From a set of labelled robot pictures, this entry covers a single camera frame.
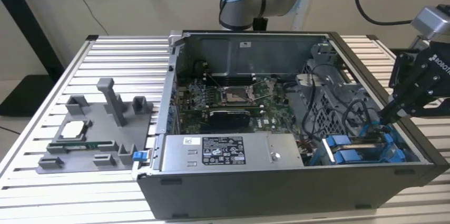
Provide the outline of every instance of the green circuit board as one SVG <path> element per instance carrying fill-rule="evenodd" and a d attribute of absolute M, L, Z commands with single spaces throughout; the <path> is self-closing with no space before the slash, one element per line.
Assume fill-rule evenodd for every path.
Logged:
<path fill-rule="evenodd" d="M 271 79 L 256 79 L 250 86 L 206 86 L 195 83 L 183 88 L 180 102 L 180 132 L 199 133 L 291 133 L 299 139 L 296 118 L 288 107 L 282 85 Z M 247 111 L 248 126 L 228 130 L 206 130 L 211 111 Z"/>

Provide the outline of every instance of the white wall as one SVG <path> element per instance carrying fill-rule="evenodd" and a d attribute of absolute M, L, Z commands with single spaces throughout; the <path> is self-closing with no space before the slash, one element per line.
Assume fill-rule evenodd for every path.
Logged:
<path fill-rule="evenodd" d="M 8 10 L 0 1 L 0 81 L 47 74 Z"/>
<path fill-rule="evenodd" d="M 361 0 L 365 12 L 378 21 L 409 20 L 426 5 L 450 0 Z M 354 0 L 311 0 L 303 30 L 337 31 L 341 35 L 375 34 L 390 47 L 405 47 L 418 34 L 409 26 L 377 26 L 357 11 Z"/>
<path fill-rule="evenodd" d="M 167 35 L 170 30 L 219 29 L 219 0 L 85 0 L 111 35 Z M 81 0 L 27 0 L 67 64 L 88 34 L 104 34 Z M 294 16 L 268 29 L 290 30 Z"/>

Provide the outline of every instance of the black floor stand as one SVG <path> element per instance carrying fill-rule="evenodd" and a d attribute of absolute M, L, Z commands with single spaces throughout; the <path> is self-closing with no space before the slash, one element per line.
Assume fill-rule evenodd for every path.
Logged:
<path fill-rule="evenodd" d="M 25 0 L 1 0 L 48 75 L 28 75 L 0 104 L 1 116 L 32 116 L 64 72 L 55 50 Z M 0 56 L 13 56 L 0 51 Z"/>
<path fill-rule="evenodd" d="M 5 101 L 0 104 L 0 115 L 31 117 L 43 104 L 55 82 L 48 75 L 24 77 Z"/>

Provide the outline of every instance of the black pole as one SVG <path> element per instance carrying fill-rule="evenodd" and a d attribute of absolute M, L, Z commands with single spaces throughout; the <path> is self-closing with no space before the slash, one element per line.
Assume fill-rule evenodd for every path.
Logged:
<path fill-rule="evenodd" d="M 1 2 L 9 11 L 9 15 L 19 26 L 40 62 L 43 63 L 49 78 L 56 82 L 64 72 L 64 67 L 59 61 L 53 48 L 49 45 L 49 41 L 25 0 L 1 0 Z"/>

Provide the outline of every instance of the screw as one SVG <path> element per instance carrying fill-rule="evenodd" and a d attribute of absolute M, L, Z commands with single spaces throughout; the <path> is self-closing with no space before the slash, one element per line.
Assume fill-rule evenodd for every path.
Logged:
<path fill-rule="evenodd" d="M 282 157 L 280 154 L 274 153 L 274 152 L 270 153 L 270 155 L 271 155 L 272 161 L 275 161 L 275 162 L 276 162 L 276 161 L 280 159 L 280 157 Z"/>

